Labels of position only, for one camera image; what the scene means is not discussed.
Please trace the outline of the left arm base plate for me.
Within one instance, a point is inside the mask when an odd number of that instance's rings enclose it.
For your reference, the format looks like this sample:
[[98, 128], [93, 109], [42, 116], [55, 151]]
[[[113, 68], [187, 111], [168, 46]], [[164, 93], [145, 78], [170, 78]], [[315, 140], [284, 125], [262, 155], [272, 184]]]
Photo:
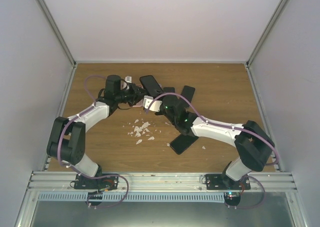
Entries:
[[113, 191], [118, 188], [119, 176], [112, 175], [100, 179], [86, 178], [82, 175], [76, 175], [75, 180], [70, 182], [70, 187], [75, 190], [88, 190], [85, 202], [90, 207], [98, 207], [102, 201], [103, 193]]

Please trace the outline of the pink phone case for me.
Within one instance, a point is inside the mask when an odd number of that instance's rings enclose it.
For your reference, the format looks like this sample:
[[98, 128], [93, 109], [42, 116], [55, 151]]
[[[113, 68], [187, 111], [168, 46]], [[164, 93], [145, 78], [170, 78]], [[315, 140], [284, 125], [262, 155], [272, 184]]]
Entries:
[[138, 87], [138, 94], [135, 98], [135, 100], [133, 101], [134, 105], [132, 106], [133, 108], [138, 108], [142, 106], [143, 103], [143, 97], [145, 94], [145, 89], [143, 88], [143, 86], [141, 84], [137, 84]]

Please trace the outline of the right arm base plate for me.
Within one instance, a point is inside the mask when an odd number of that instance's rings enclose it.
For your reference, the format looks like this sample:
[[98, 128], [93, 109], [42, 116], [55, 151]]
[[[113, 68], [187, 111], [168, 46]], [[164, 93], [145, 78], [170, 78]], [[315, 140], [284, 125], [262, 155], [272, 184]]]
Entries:
[[200, 181], [206, 185], [207, 190], [222, 192], [224, 203], [228, 207], [236, 208], [241, 202], [244, 191], [251, 189], [248, 177], [243, 177], [240, 180], [232, 180], [226, 174], [207, 173]]

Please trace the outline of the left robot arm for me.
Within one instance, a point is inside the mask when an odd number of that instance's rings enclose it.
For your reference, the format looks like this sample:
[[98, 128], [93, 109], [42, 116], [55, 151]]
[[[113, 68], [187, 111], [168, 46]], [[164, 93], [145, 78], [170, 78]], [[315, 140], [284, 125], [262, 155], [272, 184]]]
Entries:
[[86, 177], [86, 184], [98, 189], [103, 184], [103, 176], [99, 174], [99, 165], [86, 155], [86, 133], [94, 125], [110, 117], [119, 109], [119, 104], [133, 107], [140, 102], [147, 91], [118, 75], [104, 78], [102, 88], [93, 103], [83, 111], [69, 116], [57, 117], [52, 125], [46, 153], [66, 168], [72, 168]]

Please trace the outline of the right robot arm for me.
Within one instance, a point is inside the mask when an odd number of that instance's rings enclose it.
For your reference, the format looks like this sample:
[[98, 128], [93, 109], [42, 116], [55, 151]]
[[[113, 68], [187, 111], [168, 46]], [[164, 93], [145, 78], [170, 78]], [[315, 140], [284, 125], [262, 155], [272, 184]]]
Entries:
[[161, 114], [180, 133], [170, 143], [176, 154], [182, 154], [199, 138], [217, 140], [236, 148], [237, 159], [230, 162], [221, 175], [221, 183], [228, 190], [234, 189], [251, 171], [261, 172], [268, 165], [271, 154], [278, 155], [274, 142], [254, 121], [232, 124], [205, 118], [197, 111], [187, 111], [188, 99], [177, 98], [173, 93], [167, 93], [161, 101]]

